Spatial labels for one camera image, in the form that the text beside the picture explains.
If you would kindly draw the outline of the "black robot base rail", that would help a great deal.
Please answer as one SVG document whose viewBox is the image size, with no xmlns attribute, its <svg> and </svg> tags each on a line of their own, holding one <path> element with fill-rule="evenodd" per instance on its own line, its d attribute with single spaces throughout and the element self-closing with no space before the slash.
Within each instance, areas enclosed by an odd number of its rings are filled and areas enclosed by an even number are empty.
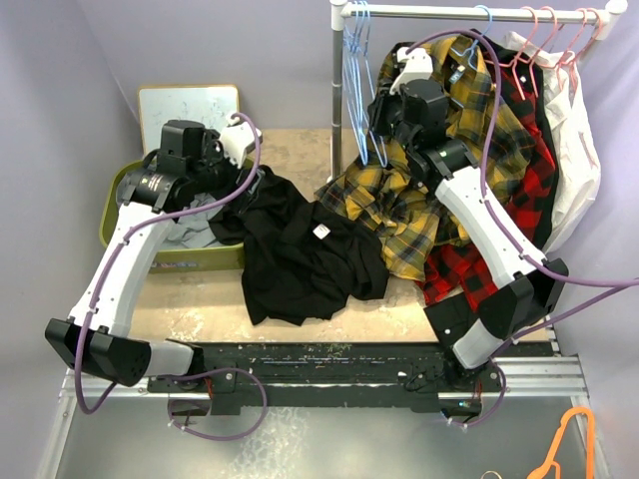
<svg viewBox="0 0 639 479">
<path fill-rule="evenodd" d="M 480 413 L 499 392 L 496 368 L 465 372 L 428 342 L 197 342 L 189 380 L 153 376 L 148 388 L 200 399 L 213 415 L 245 406 L 407 408 L 457 417 Z"/>
</svg>

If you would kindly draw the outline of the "black t-shirt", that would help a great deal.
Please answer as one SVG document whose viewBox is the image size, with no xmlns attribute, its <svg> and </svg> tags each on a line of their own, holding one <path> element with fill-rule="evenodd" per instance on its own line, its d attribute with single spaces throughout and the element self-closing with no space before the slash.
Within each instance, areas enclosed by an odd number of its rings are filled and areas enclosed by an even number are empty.
<svg viewBox="0 0 639 479">
<path fill-rule="evenodd" d="M 252 186 L 209 222 L 215 239 L 244 249 L 242 288 L 252 324 L 329 320 L 350 297 L 384 297 L 389 271 L 368 228 L 304 198 L 259 168 Z"/>
</svg>

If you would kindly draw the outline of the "light blue wire hanger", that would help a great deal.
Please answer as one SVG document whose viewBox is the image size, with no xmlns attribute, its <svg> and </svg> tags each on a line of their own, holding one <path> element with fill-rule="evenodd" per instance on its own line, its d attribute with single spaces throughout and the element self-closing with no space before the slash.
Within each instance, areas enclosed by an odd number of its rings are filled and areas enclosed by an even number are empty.
<svg viewBox="0 0 639 479">
<path fill-rule="evenodd" d="M 368 114 L 364 101 L 374 98 L 370 66 L 368 61 L 369 28 L 356 26 L 350 37 L 349 74 L 350 74 L 350 120 L 362 163 L 367 166 L 373 156 L 385 167 L 387 154 L 385 145 L 379 137 L 368 129 Z"/>
</svg>

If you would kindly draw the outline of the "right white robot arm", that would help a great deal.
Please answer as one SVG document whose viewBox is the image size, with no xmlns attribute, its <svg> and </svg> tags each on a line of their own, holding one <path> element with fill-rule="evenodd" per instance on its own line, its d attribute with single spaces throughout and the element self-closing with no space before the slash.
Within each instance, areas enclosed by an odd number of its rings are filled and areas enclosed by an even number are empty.
<svg viewBox="0 0 639 479">
<path fill-rule="evenodd" d="M 477 320 L 452 346 L 455 359 L 443 368 L 451 388 L 466 390 L 508 338 L 554 310 L 564 287 L 557 277 L 568 269 L 561 259 L 548 260 L 492 191 L 480 187 L 478 160 L 446 132 L 447 110 L 442 87 L 416 79 L 380 88 L 368 114 L 372 131 L 400 144 L 411 176 L 466 229 L 497 287 L 480 303 Z"/>
</svg>

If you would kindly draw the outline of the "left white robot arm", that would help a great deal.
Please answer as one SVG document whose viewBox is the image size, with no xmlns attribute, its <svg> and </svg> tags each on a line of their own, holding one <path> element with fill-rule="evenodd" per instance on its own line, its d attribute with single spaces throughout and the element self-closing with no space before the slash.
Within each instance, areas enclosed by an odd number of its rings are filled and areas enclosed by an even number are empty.
<svg viewBox="0 0 639 479">
<path fill-rule="evenodd" d="M 133 386 L 145 376 L 168 374 L 184 391 L 202 386 L 204 364 L 189 345 L 130 338 L 133 312 L 162 244 L 181 217 L 200 213 L 194 197 L 208 193 L 222 206 L 237 198 L 257 173 L 239 179 L 262 134 L 244 114 L 230 115 L 220 131 L 170 120 L 161 145 L 122 181 L 114 232 L 89 286 L 64 319 L 52 318 L 45 338 L 77 374 Z"/>
</svg>

